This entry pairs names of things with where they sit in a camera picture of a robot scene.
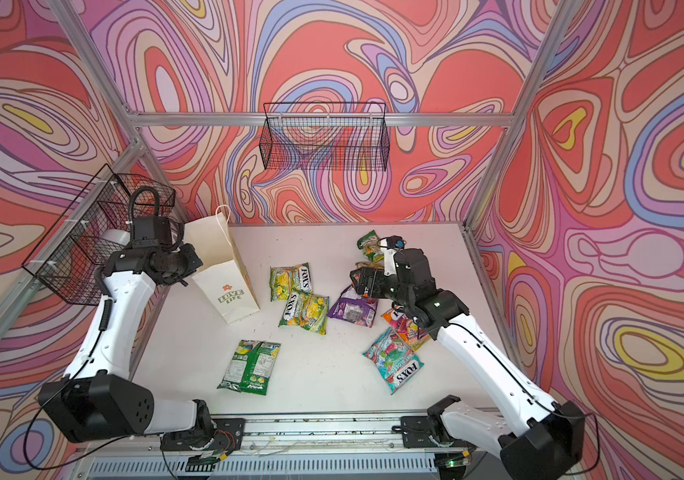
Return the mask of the orange Fox's fruits bag large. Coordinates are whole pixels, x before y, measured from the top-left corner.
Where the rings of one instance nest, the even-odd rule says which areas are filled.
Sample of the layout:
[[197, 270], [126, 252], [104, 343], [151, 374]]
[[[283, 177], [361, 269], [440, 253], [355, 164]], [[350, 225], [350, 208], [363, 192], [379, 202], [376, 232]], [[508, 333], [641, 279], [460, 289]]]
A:
[[383, 315], [387, 324], [399, 335], [399, 337], [417, 351], [422, 345], [431, 339], [429, 334], [421, 329], [417, 323], [407, 317], [403, 312], [395, 309], [387, 310]]

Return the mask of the green candy bag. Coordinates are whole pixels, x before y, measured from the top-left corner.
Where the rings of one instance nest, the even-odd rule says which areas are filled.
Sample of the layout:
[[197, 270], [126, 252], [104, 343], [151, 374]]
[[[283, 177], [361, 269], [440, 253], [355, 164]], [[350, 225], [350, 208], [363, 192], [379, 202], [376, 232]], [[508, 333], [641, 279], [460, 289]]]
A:
[[281, 344], [241, 340], [218, 389], [266, 396]]
[[357, 248], [369, 262], [382, 264], [384, 262], [384, 253], [380, 242], [381, 239], [379, 235], [375, 230], [371, 230], [357, 240]]

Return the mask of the illustrated paper gift bag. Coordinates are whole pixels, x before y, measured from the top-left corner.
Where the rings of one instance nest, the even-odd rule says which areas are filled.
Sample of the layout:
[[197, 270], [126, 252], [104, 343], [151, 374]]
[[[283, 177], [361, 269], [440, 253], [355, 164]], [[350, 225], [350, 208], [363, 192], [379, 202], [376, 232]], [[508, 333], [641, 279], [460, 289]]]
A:
[[213, 215], [187, 223], [184, 234], [203, 262], [192, 280], [228, 324], [260, 311], [230, 231], [231, 213], [229, 206], [219, 205]]

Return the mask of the purple Fox's candy bag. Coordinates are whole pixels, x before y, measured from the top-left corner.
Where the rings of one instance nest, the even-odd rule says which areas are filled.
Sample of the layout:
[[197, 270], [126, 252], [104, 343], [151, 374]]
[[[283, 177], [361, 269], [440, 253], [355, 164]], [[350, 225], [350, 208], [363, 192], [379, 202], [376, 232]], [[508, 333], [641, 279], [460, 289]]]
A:
[[337, 301], [331, 306], [328, 317], [371, 328], [376, 318], [378, 306], [378, 299], [364, 297], [350, 285], [342, 291]]

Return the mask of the teal Fox's mint bag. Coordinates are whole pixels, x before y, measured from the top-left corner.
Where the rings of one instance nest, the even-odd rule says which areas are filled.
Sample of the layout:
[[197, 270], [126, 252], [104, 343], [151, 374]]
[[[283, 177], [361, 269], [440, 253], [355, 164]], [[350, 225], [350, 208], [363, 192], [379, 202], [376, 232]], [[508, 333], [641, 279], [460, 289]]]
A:
[[424, 363], [413, 348], [391, 327], [369, 346], [363, 356], [376, 366], [391, 395], [424, 367]]

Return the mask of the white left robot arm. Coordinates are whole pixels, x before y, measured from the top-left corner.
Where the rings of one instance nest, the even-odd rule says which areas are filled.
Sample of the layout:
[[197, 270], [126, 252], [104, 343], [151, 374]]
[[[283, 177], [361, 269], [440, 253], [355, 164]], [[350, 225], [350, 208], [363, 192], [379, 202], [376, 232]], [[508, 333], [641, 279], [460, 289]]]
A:
[[143, 312], [159, 285], [184, 284], [202, 262], [184, 234], [131, 239], [95, 271], [99, 305], [63, 378], [42, 386], [38, 401], [74, 443], [166, 435], [201, 449], [215, 435], [205, 401], [173, 400], [131, 379], [130, 360]]

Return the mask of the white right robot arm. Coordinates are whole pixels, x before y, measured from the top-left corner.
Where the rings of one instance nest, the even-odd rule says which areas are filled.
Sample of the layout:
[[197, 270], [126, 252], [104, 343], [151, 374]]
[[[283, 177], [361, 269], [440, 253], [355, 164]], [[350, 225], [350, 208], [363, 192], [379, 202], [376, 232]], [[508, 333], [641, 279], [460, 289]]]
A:
[[559, 479], [583, 458], [586, 414], [530, 380], [482, 330], [469, 307], [437, 286], [428, 258], [402, 238], [380, 243], [383, 267], [350, 273], [357, 294], [388, 299], [468, 368], [497, 406], [496, 416], [449, 395], [428, 411], [433, 431], [501, 460], [513, 479]]

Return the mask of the green yellow Fox's bag lower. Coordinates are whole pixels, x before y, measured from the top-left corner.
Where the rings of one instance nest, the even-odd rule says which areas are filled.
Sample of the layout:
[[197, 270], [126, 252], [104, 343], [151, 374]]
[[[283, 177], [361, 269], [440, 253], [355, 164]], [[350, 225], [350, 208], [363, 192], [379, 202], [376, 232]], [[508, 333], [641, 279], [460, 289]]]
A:
[[279, 326], [297, 326], [325, 335], [329, 309], [328, 297], [293, 290], [286, 302]]

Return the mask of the green yellow fox's bag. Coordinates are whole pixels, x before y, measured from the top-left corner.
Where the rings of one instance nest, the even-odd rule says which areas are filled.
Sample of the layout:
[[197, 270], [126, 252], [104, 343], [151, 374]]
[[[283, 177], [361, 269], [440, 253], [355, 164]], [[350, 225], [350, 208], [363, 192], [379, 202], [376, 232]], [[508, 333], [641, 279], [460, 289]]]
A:
[[271, 267], [269, 288], [272, 301], [287, 300], [292, 291], [312, 293], [314, 289], [309, 264]]
[[286, 302], [279, 326], [297, 326], [325, 335], [329, 309], [328, 297], [293, 290]]

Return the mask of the green yellow Fox's bag upper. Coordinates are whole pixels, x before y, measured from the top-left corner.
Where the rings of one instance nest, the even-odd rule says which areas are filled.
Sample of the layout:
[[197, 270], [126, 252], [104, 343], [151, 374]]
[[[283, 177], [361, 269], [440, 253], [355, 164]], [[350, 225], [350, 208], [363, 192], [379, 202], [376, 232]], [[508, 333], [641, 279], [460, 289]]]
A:
[[312, 293], [314, 289], [309, 264], [271, 267], [269, 288], [272, 301], [287, 300], [292, 291]]

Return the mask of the green candy bag front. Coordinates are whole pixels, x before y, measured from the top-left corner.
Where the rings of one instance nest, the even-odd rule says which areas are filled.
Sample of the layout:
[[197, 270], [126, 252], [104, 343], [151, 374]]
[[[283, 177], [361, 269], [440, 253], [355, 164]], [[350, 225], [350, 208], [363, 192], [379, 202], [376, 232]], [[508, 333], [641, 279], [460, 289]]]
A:
[[241, 340], [218, 389], [266, 396], [281, 344]]

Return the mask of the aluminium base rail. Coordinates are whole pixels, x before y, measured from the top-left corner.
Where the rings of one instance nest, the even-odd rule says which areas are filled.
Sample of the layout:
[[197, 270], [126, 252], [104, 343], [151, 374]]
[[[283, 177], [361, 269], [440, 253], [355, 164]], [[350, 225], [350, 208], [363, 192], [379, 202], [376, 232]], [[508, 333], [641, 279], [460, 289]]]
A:
[[163, 452], [160, 439], [121, 440], [78, 461], [65, 479], [505, 479], [479, 446], [440, 446], [403, 433], [421, 410], [242, 414], [239, 447], [215, 465], [194, 452]]

